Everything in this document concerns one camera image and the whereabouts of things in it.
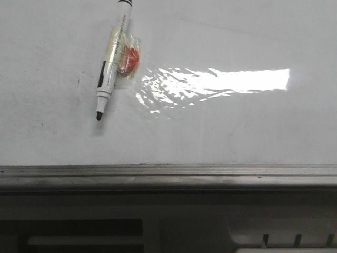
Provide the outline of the white black whiteboard marker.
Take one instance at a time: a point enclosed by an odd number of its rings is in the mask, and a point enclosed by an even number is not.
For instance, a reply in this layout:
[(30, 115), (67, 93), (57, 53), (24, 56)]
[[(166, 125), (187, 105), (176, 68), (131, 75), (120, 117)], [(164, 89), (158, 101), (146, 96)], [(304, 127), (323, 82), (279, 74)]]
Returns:
[(118, 1), (117, 18), (111, 30), (97, 85), (96, 119), (100, 121), (111, 99), (120, 65), (125, 34), (130, 22), (132, 1)]

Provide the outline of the red magnet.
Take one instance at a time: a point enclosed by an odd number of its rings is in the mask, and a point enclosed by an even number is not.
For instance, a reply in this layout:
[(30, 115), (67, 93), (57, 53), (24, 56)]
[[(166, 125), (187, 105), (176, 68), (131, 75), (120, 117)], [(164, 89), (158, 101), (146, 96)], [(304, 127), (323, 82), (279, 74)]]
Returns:
[[(117, 47), (119, 31), (116, 26), (113, 26), (104, 57), (106, 63), (112, 63), (114, 50)], [(120, 79), (133, 78), (140, 61), (140, 51), (141, 40), (129, 32), (123, 32), (121, 34), (120, 47), (117, 50), (117, 76)]]

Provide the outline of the white whiteboard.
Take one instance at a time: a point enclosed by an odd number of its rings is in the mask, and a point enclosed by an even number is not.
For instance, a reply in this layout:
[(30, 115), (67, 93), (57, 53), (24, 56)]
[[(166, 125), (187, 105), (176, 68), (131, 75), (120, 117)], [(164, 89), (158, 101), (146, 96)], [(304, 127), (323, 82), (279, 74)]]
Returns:
[(1, 165), (336, 164), (336, 1), (134, 1), (97, 121), (116, 6), (1, 1)]

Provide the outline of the white plastic housing below board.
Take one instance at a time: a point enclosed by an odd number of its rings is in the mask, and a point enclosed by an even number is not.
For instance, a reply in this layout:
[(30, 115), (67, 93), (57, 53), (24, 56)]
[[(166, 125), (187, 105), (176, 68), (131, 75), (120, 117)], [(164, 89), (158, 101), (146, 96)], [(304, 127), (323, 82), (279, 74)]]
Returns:
[(336, 192), (2, 194), (1, 252), (336, 252)]

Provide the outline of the metal whiteboard tray rail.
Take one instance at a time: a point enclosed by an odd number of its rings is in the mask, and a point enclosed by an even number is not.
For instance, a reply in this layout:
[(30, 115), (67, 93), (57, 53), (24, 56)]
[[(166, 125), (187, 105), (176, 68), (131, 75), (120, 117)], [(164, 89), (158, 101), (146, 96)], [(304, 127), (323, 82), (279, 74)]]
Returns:
[(1, 166), (2, 193), (334, 189), (334, 164)]

